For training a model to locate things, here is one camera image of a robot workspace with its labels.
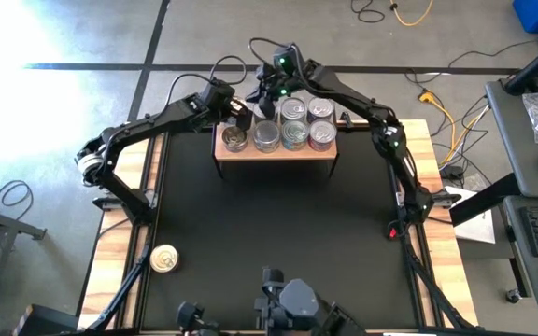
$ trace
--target can lid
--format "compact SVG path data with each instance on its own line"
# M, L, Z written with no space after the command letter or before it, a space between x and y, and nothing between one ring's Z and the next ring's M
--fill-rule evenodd
M299 119L306 113L306 105L302 99L290 97L281 103L281 115L287 119Z
M254 140L258 144L272 145L279 141L279 128L271 120L263 120L254 128Z
M247 142L248 135L236 126L230 126L226 127L221 133L221 140L228 147L240 147Z
M159 273L169 272L177 266L178 253L171 245L159 245L150 253L150 267Z
M335 126L327 120L317 120L310 124L310 137L319 143L330 143L336 135Z
M329 99L314 97L308 102L308 111L317 117L327 117L332 114L335 107Z
M290 120L281 125L281 133L287 141L300 143L308 137L308 126L299 120Z

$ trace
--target metal can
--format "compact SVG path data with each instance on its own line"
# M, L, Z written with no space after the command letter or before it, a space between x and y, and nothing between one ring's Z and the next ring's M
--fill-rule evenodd
M300 150L306 145L308 126L299 120L287 121L281 125L281 139L287 150Z
M281 108L279 109L279 114L281 115L281 124L285 124L287 121L291 120L304 120L306 115L306 105L302 99L290 97L286 98L281 103Z
M159 245L150 253L150 268L155 272L170 272L177 267L178 261L179 254L171 245Z
M308 102L308 113L306 118L308 122L313 122L319 119L331 120L335 106L329 99L314 97Z
M273 115L272 119L267 119L267 117L262 113L261 108L259 107L258 104L255 104L252 107L252 114L254 116L254 123L259 123L259 122L261 122L263 120L271 120L271 121L277 122L277 117L278 117L277 111Z
M310 124L308 145L316 151L325 151L332 147L337 135L335 126L327 120L317 120Z
M263 153L271 153L279 147L279 127L271 120L262 120L254 127L254 145Z
M241 152L248 144L248 134L235 126L229 126L221 132L225 148L232 153Z

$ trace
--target table leg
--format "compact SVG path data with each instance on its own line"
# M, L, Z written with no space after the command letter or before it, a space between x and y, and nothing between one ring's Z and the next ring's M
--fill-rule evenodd
M340 153L335 154L335 159L333 159L332 162L332 169L329 170L329 178L332 178L333 172L335 171L335 165L337 164L337 160L340 158Z
M217 169L217 174L219 174L219 177L223 179L223 173L221 172L221 163L217 161L215 155L213 155L213 162L215 163L215 169Z
M514 173L510 173L479 191L475 196L463 201L449 210L454 226L459 225L472 217L484 213L493 206L501 203L505 196L519 195L520 189Z

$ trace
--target cable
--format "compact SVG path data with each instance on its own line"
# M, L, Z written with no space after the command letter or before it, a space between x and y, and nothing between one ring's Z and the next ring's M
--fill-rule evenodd
M389 1L391 2L391 6L389 8L393 10L393 13L396 15L398 21L406 27L416 26L417 24L421 23L427 17L427 14L429 14L429 12L431 11L431 7L433 6L433 0L430 0L429 5L427 6L427 10L425 10L425 12L420 16L420 18L418 18L418 20L412 23L407 23L404 22L404 20L402 20L402 18L400 17L400 14L398 14L398 4L394 3L393 0Z
M22 197L20 197L15 202L11 202L11 203L6 202L6 199L7 199L7 196L9 195L9 193L12 190L14 190L16 188L19 188L19 187L25 187L26 188L26 193L24 193L24 195ZM24 211L22 211L21 214L16 217L16 220L20 220L22 217L24 217L24 215L26 215L28 210L30 210L30 208L33 207L33 202L35 200L34 196L33 196L33 190L30 188L30 186L28 186L28 184L26 184L26 182L24 182L22 180L12 180L12 181L7 182L2 188L0 188L0 194L4 190L6 190L6 192L4 192L3 196L1 197L1 204L3 206L11 207L11 206L15 206L15 205L18 205L18 204L22 203L26 199L30 200L29 203L28 203L28 206L26 206Z
M215 75L215 68L217 68L217 66L221 62L223 62L225 60L237 60L237 61L239 61L242 64L242 73L243 73L242 78L240 80L236 80L235 82L226 82L226 83L229 84L229 85L237 85L237 84L240 84L240 83L244 82L244 80L247 78L247 74L248 74L247 64L244 62L244 60L242 60L241 58L239 58L236 55L223 56L217 62L215 62L215 64L211 68L211 72L209 73L209 79L213 80L213 75Z
M466 110L466 112L464 113L464 116L470 116L470 115L478 112L481 108L485 107L484 105L482 105L482 106L479 106L478 108L474 108L478 104L478 102L480 102L484 98L485 98L485 96L482 96L476 102L474 102L474 104L471 107L469 107L468 110ZM459 123L461 121L462 121L462 119L456 120L456 121L454 121L454 124L457 124L457 123ZM447 126L443 127L441 130L437 130L437 132L435 132L433 135L431 135L431 137L436 136L437 134L439 134L439 132L441 132L441 131L443 131L446 128L451 127L451 126L452 125L450 124L450 125L447 125Z
M485 113L487 113L488 111L489 111L489 106L487 105L487 106L485 106L485 108L483 109L483 111L481 112L481 114L478 115L478 117L476 117L475 119L473 119L473 121L471 121L471 123L469 123L469 125L468 125L467 127L466 127L466 126L464 127L464 132L462 133L462 134L466 134L466 135L464 136L464 141L462 141L462 143L461 143L459 146L457 146L456 150L454 151L454 153L452 154L451 157L448 157L448 158L445 158L445 159L444 159L444 162L446 162L446 165L444 165L443 167L441 167L441 168L439 169L440 171L443 170L444 168L446 168L446 167L449 165L450 161L451 161L452 159L454 159L454 157L456 156L456 154L458 154L459 151L460 151L461 149L464 148L464 144L465 144L465 143L467 142L467 140L468 140L469 132L474 130L474 127L476 127L476 124L483 118L483 116L485 115Z
M154 190L155 190L155 189L153 189L153 188L147 188L147 189L144 189L143 192L144 192L145 194L147 194L148 191L154 191ZM101 231L101 232L97 235L97 239L96 239L96 240L98 241L99 239L101 239L101 237L103 237L104 234L108 233L109 231L112 231L113 229L117 228L119 225L121 225L121 224L127 222L128 220L130 220L130 219L129 219L129 218L125 218L125 219L123 219L123 220L121 220L121 221L119 221L119 222L117 222L117 223L111 225L110 227L104 229L103 231Z
M281 47L281 48L287 48L288 46L286 45L283 45L281 43L277 43L276 41L272 41L268 38L264 38L264 37L252 37L249 41L248 41L248 48L250 49L250 52L252 52L252 54L254 55L254 57L256 57L259 61L265 63L265 64L269 64L271 65L269 62L267 62L263 57L261 57L255 50L254 48L252 47L252 42L255 42L255 41L262 41L262 42L266 42L266 43L269 43L269 44L272 44L274 46L278 46L278 47Z
M501 54L502 52L510 49L510 48L513 48L513 47L517 47L517 46L522 46L522 45L525 45L525 44L529 44L529 43L532 43L532 42L538 42L538 40L529 40L529 41L524 41L524 42L518 42L518 43L515 43L515 44L512 44L512 45L509 45L509 46L506 46L504 47L503 49L500 49L492 54L489 54L489 53L486 53L486 52L482 52L482 51L478 51L478 50L470 50L470 51L466 51L464 52L463 54L461 54L460 56L456 57L455 59L453 59L450 63L447 64L447 68L451 68L452 65L459 61L462 57L464 56L467 56L467 55L470 55L470 54L477 54L477 55L481 55L481 56L487 56L487 57L495 57L499 54ZM413 80L412 78L410 78L408 76L408 72L404 72L404 77L406 78L406 80L408 80L409 82L411 83L415 83L415 84L425 84L425 83L429 83L429 82L432 82L434 81L436 78L438 78L439 76L441 76L443 73L439 73L439 74L436 74L436 75L433 75L433 77L429 78L429 79L424 79L424 80L418 80L418 75L417 73L414 71L414 69L412 68L408 68L408 71L409 72L412 72L415 74L415 80Z
M450 222L449 220L443 220L443 219L439 219L439 218L435 218L435 217L431 217L431 216L427 216L427 219L438 221L438 222L444 223L444 224L452 224L452 225L454 224L454 223Z
M383 19L385 19L385 14L383 14L382 12L378 11L378 10L375 10L375 9L368 9L368 7L373 3L374 0L369 0L368 4L364 5L361 9L359 10L356 10L354 9L354 1L355 0L350 0L350 10L352 10L353 13L357 14L357 19L360 21L360 22L365 22L365 23L378 23L378 22L382 22ZM366 20L366 19L363 19L362 18L362 14L364 13L374 13L374 14L377 14L379 16L379 19L375 19L375 20Z
M440 146L440 147L444 147L444 148L450 149L450 147L448 147L448 146L446 146L446 145L443 145L443 144L438 144L438 143L432 143L432 144L433 144L434 146ZM469 160L467 157L465 157L465 156L462 156L462 155L461 155L461 157L462 157L463 159L465 159L466 162L470 163L470 164L476 169L476 171L477 171L478 173L480 173L480 174L485 178L485 180L487 180L487 182L488 182L490 185L492 184L492 183L491 183L491 180L489 180L488 177L487 177L485 174L483 174L483 172L476 166L476 164L474 164L472 161L470 161L470 160Z
M174 79L174 81L172 82L172 85L169 87L169 93L167 94L167 99L165 99L165 106L169 105L169 102L172 99L172 93L174 93L174 87L176 86L177 82L179 80L181 80L182 78L184 78L184 77L197 77L197 78L200 78L200 79L204 80L205 82L211 84L211 80L208 79L207 77L202 76L202 75L193 74L193 73L182 74L182 75L176 77L176 79Z
M103 237L104 234L108 233L109 231L112 231L113 229L117 228L119 225L129 221L130 219L129 218L126 218L124 220L121 220L115 224L113 224L112 226L108 227L107 229L101 231L101 233L99 233L99 235L97 235L97 240L101 239L101 237Z
M452 146L452 148L456 145L456 123L454 121L454 118L451 116L451 114L446 110L444 109L443 106L437 104L437 102L431 102L431 104L433 104L435 107L437 107L440 111L442 111L442 113L444 113L444 115L446 115L446 118L449 119L449 124L451 125L452 127L452 134L451 134L451 141L450 141L450 145Z

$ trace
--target wooden platform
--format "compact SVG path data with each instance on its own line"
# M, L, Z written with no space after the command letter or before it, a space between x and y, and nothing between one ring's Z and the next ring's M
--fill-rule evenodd
M432 149L429 129L425 120L402 120L406 131L407 145L415 159L418 178L423 186L431 192L436 192L443 187L435 154ZM161 137L158 138L154 151L154 161L151 165L151 174L148 182L149 188L154 186L157 176L157 162L160 155ZM131 187L138 187L140 183L143 161L147 149L147 142L142 142L122 151L120 161L116 168L116 174ZM450 220L449 212L442 208L433 208L430 216ZM125 218L121 210L112 210L104 215L102 229ZM450 302L459 310L462 316L473 324L477 324L476 314L471 298L470 289L466 281L466 275L460 257L460 251L456 242L454 228L449 224L427 220L425 232L431 255L434 277L439 288L443 290ZM413 243L417 243L414 228L410 231ZM122 272L130 240L130 224L120 226L116 230L107 233L98 243L92 263L91 273L88 280L86 297L82 305L79 327L88 327L105 309L120 287ZM128 300L124 327L132 326L134 314L134 298L138 284L135 284ZM428 291L420 283L420 293L423 308L429 325L434 325L431 314L431 306Z
M263 153L254 146L252 136L248 137L248 145L244 150L238 153L232 153L227 150L223 141L221 140L221 132L225 129L226 125L221 123L217 126L215 131L215 159L217 161L263 161L263 160L333 160L337 155L337 145L335 140L331 148L326 151L316 151L308 144L300 150L287 150L282 144L276 151L271 153Z

